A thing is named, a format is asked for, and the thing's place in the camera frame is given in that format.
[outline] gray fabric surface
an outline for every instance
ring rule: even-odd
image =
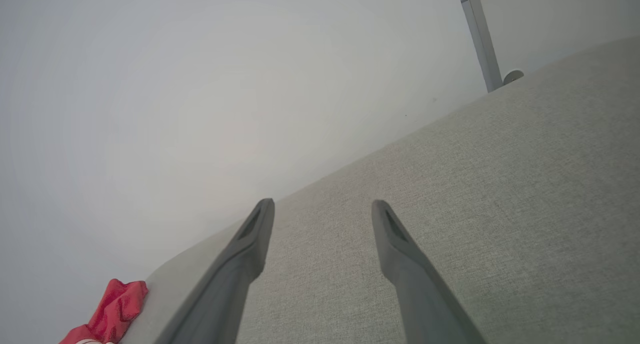
[[[640,337],[640,38],[528,75],[276,203],[240,343],[404,342],[371,202],[394,208],[488,342]],[[237,225],[149,278],[149,342]]]

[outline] red cloth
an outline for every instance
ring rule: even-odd
[[[76,344],[84,339],[119,342],[131,321],[142,311],[144,297],[149,291],[146,285],[144,281],[122,284],[117,279],[110,280],[89,324],[71,329],[60,344]]]

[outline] crumpled red cloth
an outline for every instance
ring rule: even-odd
[[[149,292],[146,285],[144,281],[122,284],[117,279],[110,280],[89,324],[71,329],[60,344],[89,343],[91,340],[117,344],[131,321],[142,311],[144,297]]]

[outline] wall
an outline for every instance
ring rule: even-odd
[[[458,0],[0,0],[0,342],[485,91]]]
[[[504,78],[640,35],[638,0],[480,0]]]

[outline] gray couch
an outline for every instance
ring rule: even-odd
[[[278,201],[238,342],[404,342],[374,199],[487,342],[640,341],[640,38],[531,73]],[[125,344],[153,342],[239,224],[149,276]]]

